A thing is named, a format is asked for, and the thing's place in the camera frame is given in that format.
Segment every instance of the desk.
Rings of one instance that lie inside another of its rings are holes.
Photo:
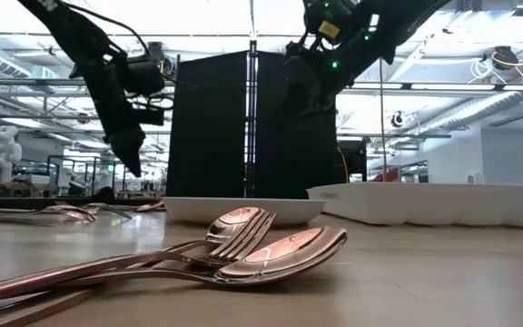
[[[59,265],[203,238],[163,213],[88,227],[0,224],[0,280]],[[35,326],[523,326],[523,230],[374,227],[321,216],[349,231],[321,267],[257,292],[193,282],[129,282]],[[268,241],[292,231],[271,231]]]

